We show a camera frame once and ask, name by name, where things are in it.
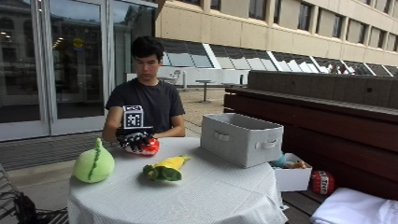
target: man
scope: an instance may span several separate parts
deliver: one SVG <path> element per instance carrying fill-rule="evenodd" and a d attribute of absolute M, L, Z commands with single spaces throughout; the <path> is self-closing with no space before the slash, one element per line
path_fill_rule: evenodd
<path fill-rule="evenodd" d="M 176 87 L 158 79 L 163 59 L 163 44 L 152 36 L 140 36 L 132 45 L 138 77 L 119 85 L 111 93 L 106 109 L 103 139 L 118 142 L 116 131 L 122 127 L 124 105 L 140 105 L 144 126 L 154 126 L 155 138 L 184 137 L 184 108 Z"/>

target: red object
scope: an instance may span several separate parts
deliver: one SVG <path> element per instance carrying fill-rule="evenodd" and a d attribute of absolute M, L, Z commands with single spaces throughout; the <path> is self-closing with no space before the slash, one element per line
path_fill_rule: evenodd
<path fill-rule="evenodd" d="M 313 192 L 319 194 L 332 194 L 335 192 L 335 178 L 327 171 L 313 171 L 312 173 Z"/>

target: fabric bin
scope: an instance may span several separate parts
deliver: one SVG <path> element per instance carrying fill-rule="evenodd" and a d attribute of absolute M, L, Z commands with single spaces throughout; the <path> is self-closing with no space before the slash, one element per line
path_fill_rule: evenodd
<path fill-rule="evenodd" d="M 200 147 L 244 168 L 277 161 L 284 126 L 236 113 L 203 116 Z"/>

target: man's arm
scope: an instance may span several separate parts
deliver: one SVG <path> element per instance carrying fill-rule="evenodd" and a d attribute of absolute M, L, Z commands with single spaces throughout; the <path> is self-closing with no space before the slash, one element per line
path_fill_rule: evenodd
<path fill-rule="evenodd" d="M 156 133 L 154 135 L 155 138 L 163 137 L 186 137 L 186 124 L 184 124 L 184 116 L 178 115 L 171 118 L 174 128 L 166 131 L 164 133 Z"/>
<path fill-rule="evenodd" d="M 103 128 L 103 139 L 110 142 L 118 142 L 116 130 L 122 126 L 124 109 L 120 106 L 112 106 L 108 111 L 107 120 Z"/>

